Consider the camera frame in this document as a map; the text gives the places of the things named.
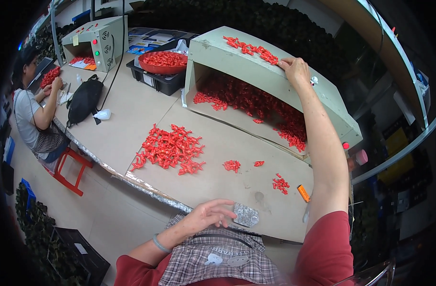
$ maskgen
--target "white shirt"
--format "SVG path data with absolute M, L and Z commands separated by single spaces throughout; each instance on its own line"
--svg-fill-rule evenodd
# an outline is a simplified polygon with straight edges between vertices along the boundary
M 33 114 L 40 108 L 40 105 L 35 100 L 35 95 L 29 90 L 16 89 L 14 96 L 14 109 L 16 125 L 21 135 L 22 141 L 33 150 L 37 143 L 40 132 L 35 128 L 35 125 L 30 123 Z M 38 157 L 46 159 L 49 153 L 39 153 Z

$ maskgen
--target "red bowl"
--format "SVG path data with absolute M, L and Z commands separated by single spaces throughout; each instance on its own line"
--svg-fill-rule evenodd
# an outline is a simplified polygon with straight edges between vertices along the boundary
M 142 54 L 140 57 L 138 57 L 138 62 L 140 63 L 140 66 L 142 69 L 144 69 L 147 72 L 151 72 L 152 74 L 159 74 L 159 75 L 174 75 L 177 73 L 180 73 L 184 70 L 186 70 L 186 66 L 154 66 L 154 65 L 149 65 L 149 64 L 145 64 L 143 62 L 144 58 L 149 58 L 151 56 L 160 54 L 160 53 L 170 53 L 170 54 L 178 54 L 178 53 L 174 53 L 174 52 L 151 52 L 151 53 L 146 53 L 146 54 Z M 178 54 L 180 55 L 180 57 L 187 61 L 188 57 L 185 56 L 184 54 Z

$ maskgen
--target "light box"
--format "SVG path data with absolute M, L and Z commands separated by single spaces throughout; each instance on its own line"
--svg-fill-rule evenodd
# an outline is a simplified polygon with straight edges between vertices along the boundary
M 124 43 L 124 49 L 129 48 L 126 15 L 124 16 L 124 28 L 124 42 L 122 41 L 123 19 L 121 16 L 88 22 L 73 30 L 62 38 L 67 63 L 77 56 L 92 54 L 96 62 L 96 70 L 108 72 L 116 66 L 116 59 L 123 52 L 122 44 Z
M 310 163 L 308 156 L 308 142 L 304 152 L 299 152 L 295 146 L 289 147 L 288 141 L 282 139 L 273 126 L 269 124 L 255 124 L 253 120 L 240 109 L 228 108 L 226 111 L 215 111 L 211 103 L 194 104 L 193 98 L 197 87 L 204 84 L 213 70 L 236 77 L 244 82 L 277 97 L 290 106 L 302 112 L 301 102 L 296 91 L 286 78 L 285 72 L 278 66 L 273 66 L 261 59 L 259 54 L 253 56 L 243 54 L 241 49 L 229 46 L 226 37 L 238 37 L 240 42 L 263 46 L 279 59 L 292 57 L 276 46 L 262 41 L 244 32 L 222 26 L 200 35 L 190 42 L 188 64 L 186 69 L 184 106 L 194 112 L 221 120 L 238 129 L 258 136 L 268 143 L 284 149 L 291 155 Z M 329 80 L 310 68 L 312 77 L 317 77 L 318 83 L 313 86 L 318 98 L 323 103 L 332 124 L 342 143 L 347 142 L 349 148 L 355 146 L 363 137 L 358 123 L 348 114 L 342 97 Z

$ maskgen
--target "woman's hand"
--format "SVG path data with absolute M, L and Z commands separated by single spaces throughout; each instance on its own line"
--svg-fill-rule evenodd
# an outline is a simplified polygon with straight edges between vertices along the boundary
M 312 75 L 308 64 L 301 58 L 283 58 L 277 65 L 285 71 L 286 77 L 297 92 L 305 84 L 310 85 Z
M 48 95 L 51 94 L 51 85 L 48 84 L 47 86 L 45 86 L 45 88 L 43 89 L 43 94 L 47 97 Z
M 222 226 L 227 227 L 227 221 L 224 216 L 227 215 L 230 218 L 236 218 L 237 215 L 222 207 L 223 204 L 234 205 L 234 202 L 230 199 L 213 199 L 201 203 L 175 226 L 178 227 L 178 230 L 186 237 L 193 236 L 213 224 L 219 227 L 220 222 Z
M 62 79 L 60 77 L 56 77 L 53 80 L 53 83 L 51 84 L 51 88 L 55 89 L 55 90 L 61 89 L 62 86 L 63 86 L 63 83 L 62 83 Z

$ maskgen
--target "red shirt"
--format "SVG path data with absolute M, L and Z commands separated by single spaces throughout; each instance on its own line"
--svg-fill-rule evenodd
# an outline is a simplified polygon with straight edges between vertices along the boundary
M 310 229 L 299 251 L 291 276 L 295 285 L 330 286 L 353 275 L 353 255 L 349 242 L 348 214 L 335 211 L 320 218 Z M 116 261 L 115 286 L 157 286 L 170 256 L 157 267 L 122 255 Z M 191 286 L 234 286 L 251 284 L 236 278 L 213 278 Z

